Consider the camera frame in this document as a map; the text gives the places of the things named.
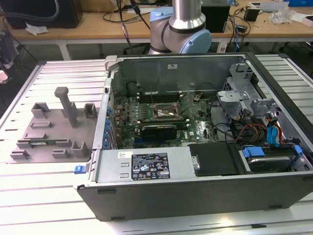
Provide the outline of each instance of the power supply label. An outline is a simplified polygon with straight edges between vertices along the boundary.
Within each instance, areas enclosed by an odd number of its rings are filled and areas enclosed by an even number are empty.
[[[167,153],[132,155],[133,180],[159,180],[170,178]]]

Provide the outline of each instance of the paper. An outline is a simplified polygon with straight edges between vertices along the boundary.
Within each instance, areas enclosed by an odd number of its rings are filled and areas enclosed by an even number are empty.
[[[49,32],[46,26],[37,27],[37,26],[32,26],[28,23],[26,23],[25,30],[33,35],[38,35],[38,34]]]
[[[302,22],[303,18],[307,17],[308,15],[306,14],[302,14],[302,13],[294,13],[292,16],[290,16],[290,19],[292,21],[298,21],[298,22]]]

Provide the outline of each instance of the black speaker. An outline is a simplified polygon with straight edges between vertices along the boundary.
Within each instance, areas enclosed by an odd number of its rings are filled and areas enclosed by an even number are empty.
[[[80,0],[58,0],[60,14],[52,22],[30,21],[7,17],[13,29],[26,28],[26,22],[33,26],[55,28],[76,28],[83,17]],[[54,0],[0,0],[4,12],[23,13],[32,16],[49,17],[55,13]]]
[[[206,17],[205,28],[211,33],[224,33],[230,5],[226,0],[202,0],[201,11]]]

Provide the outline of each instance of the aluminum extrusion table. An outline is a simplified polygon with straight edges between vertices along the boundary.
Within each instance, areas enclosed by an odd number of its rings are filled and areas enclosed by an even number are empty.
[[[278,83],[313,121],[313,84],[290,59],[258,56]],[[313,194],[289,209],[249,211],[121,222],[100,222],[73,189],[86,175],[74,175],[77,163],[8,164],[9,153],[31,120],[34,102],[61,108],[58,86],[69,88],[78,108],[100,105],[107,72],[104,60],[47,62],[32,72],[0,121],[1,234],[166,234],[290,235],[313,234]],[[262,90],[268,96],[266,88]]]

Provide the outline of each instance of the blue latch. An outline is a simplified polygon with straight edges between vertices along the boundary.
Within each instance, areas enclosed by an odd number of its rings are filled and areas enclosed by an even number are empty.
[[[276,142],[277,134],[278,130],[276,127],[273,126],[268,127],[267,142],[269,144],[274,144],[276,147],[279,147],[279,143]]]
[[[74,174],[85,174],[86,173],[86,167],[84,165],[77,165],[74,169]]]
[[[243,154],[245,158],[265,156],[261,147],[247,147],[243,150]]]
[[[299,145],[295,145],[293,148],[295,149],[298,157],[300,157],[303,153],[302,148]]]

